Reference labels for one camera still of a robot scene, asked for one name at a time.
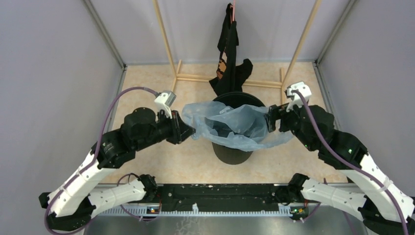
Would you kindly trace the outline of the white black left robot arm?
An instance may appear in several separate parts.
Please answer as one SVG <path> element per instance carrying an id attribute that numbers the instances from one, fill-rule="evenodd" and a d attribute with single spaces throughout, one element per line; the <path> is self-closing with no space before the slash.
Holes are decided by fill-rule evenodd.
<path id="1" fill-rule="evenodd" d="M 54 234 L 72 234 L 113 207 L 135 201 L 154 202 L 158 186 L 149 174 L 112 189 L 94 191 L 94 188 L 107 175 L 133 160 L 138 151 L 162 141 L 180 144 L 194 133 L 195 129 L 185 124 L 175 110 L 155 113 L 149 108 L 135 109 L 119 129 L 102 135 L 62 186 L 39 196 L 46 210 L 46 227 Z"/>

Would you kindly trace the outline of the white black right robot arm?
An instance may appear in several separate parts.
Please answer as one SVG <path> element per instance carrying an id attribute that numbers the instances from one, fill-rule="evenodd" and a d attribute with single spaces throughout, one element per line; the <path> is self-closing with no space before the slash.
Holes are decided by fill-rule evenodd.
<path id="1" fill-rule="evenodd" d="M 379 235 L 415 232 L 415 199 L 407 196 L 376 165 L 368 149 L 354 135 L 336 130 L 334 116 L 317 105 L 273 105 L 266 115 L 269 129 L 291 132 L 309 151 L 344 174 L 360 193 L 321 185 L 295 174 L 287 188 L 294 202 L 314 200 L 342 210 Z"/>

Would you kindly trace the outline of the black plastic trash bin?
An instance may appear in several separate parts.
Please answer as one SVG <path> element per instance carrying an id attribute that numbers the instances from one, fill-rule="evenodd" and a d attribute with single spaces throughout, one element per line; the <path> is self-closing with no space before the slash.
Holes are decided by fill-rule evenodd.
<path id="1" fill-rule="evenodd" d="M 257 97 L 245 92 L 230 92 L 217 96 L 213 101 L 218 101 L 230 106 L 234 109 L 248 104 L 256 107 L 264 107 L 264 103 Z M 228 164 L 238 165 L 245 162 L 251 155 L 251 152 L 241 151 L 239 149 L 232 149 L 212 142 L 213 151 L 216 157 Z"/>

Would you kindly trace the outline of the light blue trash bag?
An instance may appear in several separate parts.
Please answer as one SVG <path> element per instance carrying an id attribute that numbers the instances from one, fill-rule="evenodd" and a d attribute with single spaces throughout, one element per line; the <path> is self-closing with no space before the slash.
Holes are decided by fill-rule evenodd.
<path id="1" fill-rule="evenodd" d="M 209 101 L 185 105 L 182 119 L 195 129 L 194 140 L 203 137 L 221 146 L 250 152 L 285 144 L 294 137 L 291 132 L 269 132 L 267 113 L 267 107 L 244 104 L 232 108 Z"/>

